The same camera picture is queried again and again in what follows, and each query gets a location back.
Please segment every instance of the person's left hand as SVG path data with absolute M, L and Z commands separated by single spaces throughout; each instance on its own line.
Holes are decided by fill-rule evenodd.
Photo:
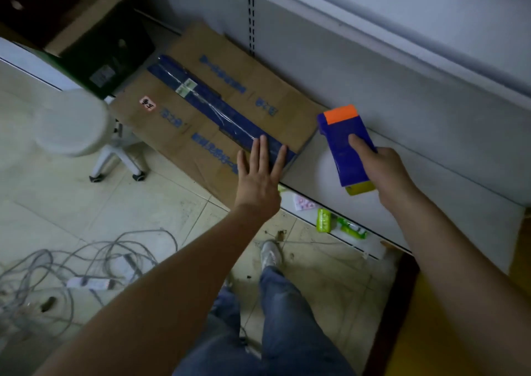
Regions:
M 243 150 L 238 152 L 238 191 L 234 209 L 244 209 L 248 214 L 266 222 L 280 209 L 278 181 L 286 161 L 287 146 L 282 145 L 273 170 L 269 173 L 269 149 L 267 137 L 255 138 L 249 158 Z

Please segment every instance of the person's left arm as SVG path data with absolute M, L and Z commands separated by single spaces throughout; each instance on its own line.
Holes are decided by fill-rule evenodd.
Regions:
M 233 210 L 194 242 L 127 287 L 54 353 L 35 376 L 169 375 L 202 331 L 225 277 L 280 209 L 283 146 L 269 173 L 267 139 L 238 154 Z

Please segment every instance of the blue jeans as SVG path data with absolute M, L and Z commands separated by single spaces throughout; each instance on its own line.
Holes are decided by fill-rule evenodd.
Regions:
M 315 322 L 301 292 L 276 267 L 262 272 L 260 294 L 265 315 L 262 361 L 246 352 L 239 338 L 240 304 L 223 287 L 202 335 L 174 376 L 354 376 L 347 360 Z

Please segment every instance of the person's right arm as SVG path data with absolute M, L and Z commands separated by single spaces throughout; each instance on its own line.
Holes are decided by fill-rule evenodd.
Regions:
M 399 155 L 351 134 L 381 203 L 400 226 L 448 319 L 489 374 L 531 374 L 531 303 L 409 178 Z

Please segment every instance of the stool seat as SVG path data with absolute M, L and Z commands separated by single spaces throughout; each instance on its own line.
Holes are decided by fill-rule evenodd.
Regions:
M 44 150 L 70 157 L 89 155 L 107 144 L 115 120 L 107 104 L 86 90 L 57 92 L 54 104 L 35 114 L 35 141 Z

